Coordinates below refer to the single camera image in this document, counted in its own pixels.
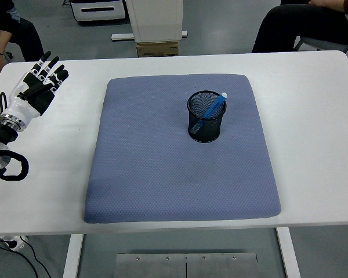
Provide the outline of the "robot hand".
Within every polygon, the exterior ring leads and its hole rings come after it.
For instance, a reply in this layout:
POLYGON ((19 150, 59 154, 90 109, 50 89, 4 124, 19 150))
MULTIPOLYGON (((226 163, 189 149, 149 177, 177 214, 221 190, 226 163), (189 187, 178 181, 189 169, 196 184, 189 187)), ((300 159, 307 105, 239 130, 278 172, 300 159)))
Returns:
POLYGON ((20 79, 9 96, 9 106, 0 115, 0 122, 12 122, 25 129, 32 119, 44 114, 55 97, 55 93, 69 73, 64 65, 53 67, 59 61, 51 52, 46 52, 20 79))

